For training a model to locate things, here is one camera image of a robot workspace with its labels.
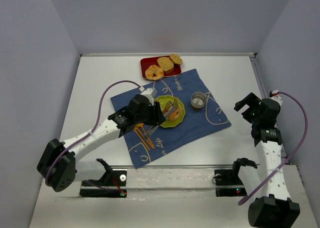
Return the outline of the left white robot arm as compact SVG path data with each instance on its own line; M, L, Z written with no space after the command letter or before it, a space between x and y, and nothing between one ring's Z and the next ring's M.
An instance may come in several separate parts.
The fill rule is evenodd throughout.
M138 124L157 126L165 122L160 103L146 95L135 95L128 105L120 108L103 122L77 137L65 141L51 140L36 167L45 184L55 192L69 187L80 173L80 160L103 144L134 130Z

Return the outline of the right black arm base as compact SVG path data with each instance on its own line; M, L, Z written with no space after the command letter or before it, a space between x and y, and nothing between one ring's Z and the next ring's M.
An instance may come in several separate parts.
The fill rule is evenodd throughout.
M247 192L241 180L233 175L231 169L216 169L212 178L217 197L246 196Z

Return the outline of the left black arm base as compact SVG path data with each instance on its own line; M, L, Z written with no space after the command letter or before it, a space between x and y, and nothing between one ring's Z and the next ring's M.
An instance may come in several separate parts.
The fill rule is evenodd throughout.
M79 195L90 198L126 198L127 170L114 169L107 179L83 181Z

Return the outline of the small orange bagel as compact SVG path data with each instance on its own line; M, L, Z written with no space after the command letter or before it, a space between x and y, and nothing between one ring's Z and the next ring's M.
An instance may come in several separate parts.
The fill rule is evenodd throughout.
M174 112L172 112L167 119L170 122L176 121L181 116L181 113L182 113L182 108L178 106L178 108Z

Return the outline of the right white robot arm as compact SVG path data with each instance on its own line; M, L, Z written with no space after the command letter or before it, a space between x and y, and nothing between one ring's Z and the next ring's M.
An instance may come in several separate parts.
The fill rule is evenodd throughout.
M260 99L254 93L236 102L234 109L248 108L242 117L251 124L251 136L259 163L239 158L232 174L243 183L249 202L248 221L252 227L292 227L300 214L300 205L292 201L283 173L282 135L276 128L282 98L273 95Z

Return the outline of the metal tongs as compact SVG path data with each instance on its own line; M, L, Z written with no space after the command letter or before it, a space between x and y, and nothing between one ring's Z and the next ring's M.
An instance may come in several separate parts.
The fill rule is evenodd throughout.
M162 112L165 121L167 120L167 118L178 109L179 105L177 101L169 101L168 104L165 105L165 108ZM152 126L151 128L149 128L145 133L144 133L144 138L145 139L149 139L150 136L160 127L160 125L156 125L156 126Z

